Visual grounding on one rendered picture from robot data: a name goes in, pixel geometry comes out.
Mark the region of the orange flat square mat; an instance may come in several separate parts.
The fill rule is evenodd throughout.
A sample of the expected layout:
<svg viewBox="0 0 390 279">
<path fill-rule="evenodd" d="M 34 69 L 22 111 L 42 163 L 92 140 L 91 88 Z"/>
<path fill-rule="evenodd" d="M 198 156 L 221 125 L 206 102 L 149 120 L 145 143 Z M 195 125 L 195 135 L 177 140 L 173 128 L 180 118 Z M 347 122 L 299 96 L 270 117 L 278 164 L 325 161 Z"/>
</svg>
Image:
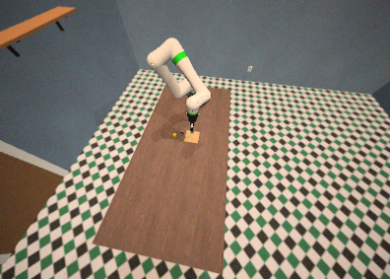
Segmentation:
<svg viewBox="0 0 390 279">
<path fill-rule="evenodd" d="M 187 130 L 184 141 L 191 142 L 191 143 L 198 143 L 199 134 L 200 134 L 200 132 L 197 132 L 197 131 L 194 131 L 194 133 L 191 134 L 190 130 Z"/>
</svg>

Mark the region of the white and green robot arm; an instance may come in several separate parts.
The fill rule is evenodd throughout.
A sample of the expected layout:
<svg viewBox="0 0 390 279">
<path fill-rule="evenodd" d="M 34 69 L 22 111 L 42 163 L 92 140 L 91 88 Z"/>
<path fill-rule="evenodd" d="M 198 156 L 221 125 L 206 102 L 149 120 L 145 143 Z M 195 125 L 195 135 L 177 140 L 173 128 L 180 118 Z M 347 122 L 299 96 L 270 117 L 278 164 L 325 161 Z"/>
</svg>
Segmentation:
<svg viewBox="0 0 390 279">
<path fill-rule="evenodd" d="M 179 84 L 166 66 L 170 59 L 185 77 Z M 186 101 L 187 116 L 190 119 L 196 119 L 200 115 L 199 107 L 211 98 L 211 93 L 198 77 L 178 40 L 175 38 L 166 40 L 148 55 L 147 62 L 165 82 L 176 99 L 181 99 L 190 92 L 191 97 Z"/>
</svg>

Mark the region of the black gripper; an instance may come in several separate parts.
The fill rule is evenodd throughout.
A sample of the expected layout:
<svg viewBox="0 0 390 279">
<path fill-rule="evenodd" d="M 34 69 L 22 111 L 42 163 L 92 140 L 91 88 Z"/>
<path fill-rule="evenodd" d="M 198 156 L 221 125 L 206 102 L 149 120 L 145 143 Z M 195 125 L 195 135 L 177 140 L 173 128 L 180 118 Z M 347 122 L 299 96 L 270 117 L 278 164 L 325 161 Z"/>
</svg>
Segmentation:
<svg viewBox="0 0 390 279">
<path fill-rule="evenodd" d="M 188 118 L 188 120 L 190 121 L 190 131 L 191 131 L 191 134 L 193 134 L 193 131 L 194 131 L 194 123 L 195 123 L 195 121 L 197 120 L 197 118 L 196 119 L 190 119 L 190 118 Z M 192 124 L 193 123 L 193 124 Z"/>
</svg>

